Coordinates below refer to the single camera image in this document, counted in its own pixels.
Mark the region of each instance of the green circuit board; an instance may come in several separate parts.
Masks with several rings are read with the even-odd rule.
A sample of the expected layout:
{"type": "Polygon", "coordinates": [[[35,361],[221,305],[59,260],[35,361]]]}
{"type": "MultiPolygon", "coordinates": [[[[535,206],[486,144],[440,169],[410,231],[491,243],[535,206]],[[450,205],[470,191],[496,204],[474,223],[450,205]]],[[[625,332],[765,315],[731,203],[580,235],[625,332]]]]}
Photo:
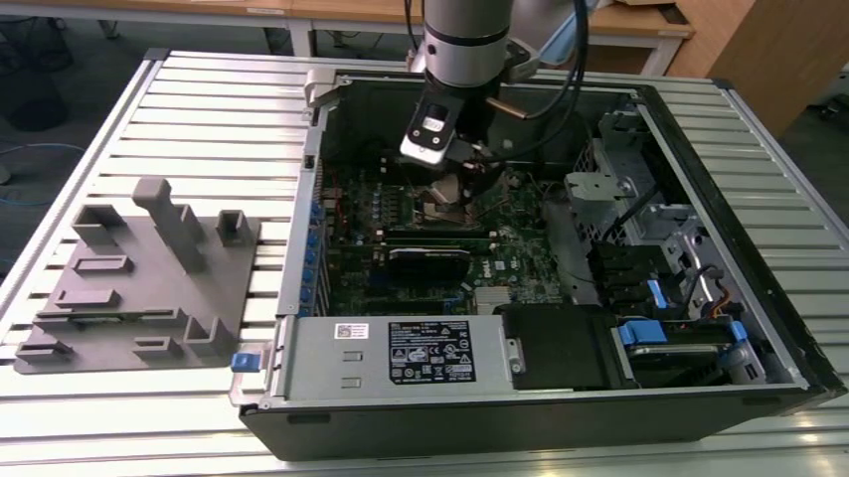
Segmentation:
{"type": "Polygon", "coordinates": [[[539,187],[507,173],[465,211],[444,216],[421,204],[421,187],[380,179],[340,169],[325,181],[333,316],[474,314],[474,290],[493,286],[508,287],[515,302],[563,302],[539,187]],[[393,283],[385,257],[400,248],[468,251],[462,283],[393,283]]]}

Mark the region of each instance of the motherboard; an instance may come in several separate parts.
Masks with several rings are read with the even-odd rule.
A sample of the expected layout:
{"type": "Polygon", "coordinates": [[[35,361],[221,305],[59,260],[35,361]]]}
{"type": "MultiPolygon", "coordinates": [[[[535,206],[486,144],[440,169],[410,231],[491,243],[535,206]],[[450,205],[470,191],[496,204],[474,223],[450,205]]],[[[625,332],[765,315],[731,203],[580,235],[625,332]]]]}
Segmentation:
{"type": "Polygon", "coordinates": [[[330,314],[489,314],[512,302],[561,303],[533,177],[507,170],[469,205],[445,209],[429,186],[394,170],[342,165],[325,175],[330,314]]]}

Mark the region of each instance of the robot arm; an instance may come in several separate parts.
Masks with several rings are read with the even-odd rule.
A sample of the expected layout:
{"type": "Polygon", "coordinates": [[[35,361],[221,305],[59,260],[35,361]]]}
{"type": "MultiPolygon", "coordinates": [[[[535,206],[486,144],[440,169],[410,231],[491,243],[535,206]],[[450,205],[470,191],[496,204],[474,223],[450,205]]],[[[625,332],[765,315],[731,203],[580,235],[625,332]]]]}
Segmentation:
{"type": "Polygon", "coordinates": [[[440,168],[454,139],[486,144],[503,82],[533,76],[536,52],[509,38],[513,0],[425,2],[425,90],[401,152],[440,168]]]}

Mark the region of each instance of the blue tab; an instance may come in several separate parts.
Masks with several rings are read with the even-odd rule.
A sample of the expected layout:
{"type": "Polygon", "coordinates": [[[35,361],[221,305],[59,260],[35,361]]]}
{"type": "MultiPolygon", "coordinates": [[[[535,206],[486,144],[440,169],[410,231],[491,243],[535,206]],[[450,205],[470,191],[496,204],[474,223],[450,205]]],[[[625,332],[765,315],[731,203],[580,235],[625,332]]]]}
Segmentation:
{"type": "Polygon", "coordinates": [[[667,343],[668,341],[664,326],[657,320],[632,320],[619,329],[625,346],[667,343]]]}
{"type": "Polygon", "coordinates": [[[732,334],[735,335],[735,339],[737,342],[745,341],[748,339],[748,332],[745,331],[744,323],[740,321],[732,322],[732,334]]]}
{"type": "Polygon", "coordinates": [[[661,283],[659,283],[659,280],[649,280],[649,289],[655,295],[655,303],[659,305],[659,308],[663,310],[669,308],[669,303],[664,296],[664,290],[661,290],[661,283]]]}
{"type": "Polygon", "coordinates": [[[632,346],[637,342],[637,338],[635,338],[635,333],[632,333],[632,329],[628,327],[628,324],[620,326],[620,338],[623,339],[623,344],[625,346],[632,346]]]}
{"type": "Polygon", "coordinates": [[[234,373],[260,373],[262,356],[256,353],[237,353],[230,361],[230,369],[234,373]]]}

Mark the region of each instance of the warning label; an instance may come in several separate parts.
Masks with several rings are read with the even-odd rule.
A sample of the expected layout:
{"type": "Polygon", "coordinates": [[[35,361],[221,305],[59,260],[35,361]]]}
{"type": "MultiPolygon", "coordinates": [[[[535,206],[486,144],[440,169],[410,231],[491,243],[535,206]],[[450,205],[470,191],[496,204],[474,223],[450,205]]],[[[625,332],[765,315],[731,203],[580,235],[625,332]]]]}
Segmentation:
{"type": "Polygon", "coordinates": [[[390,323],[389,379],[396,385],[472,383],[476,356],[469,321],[390,323]]]}

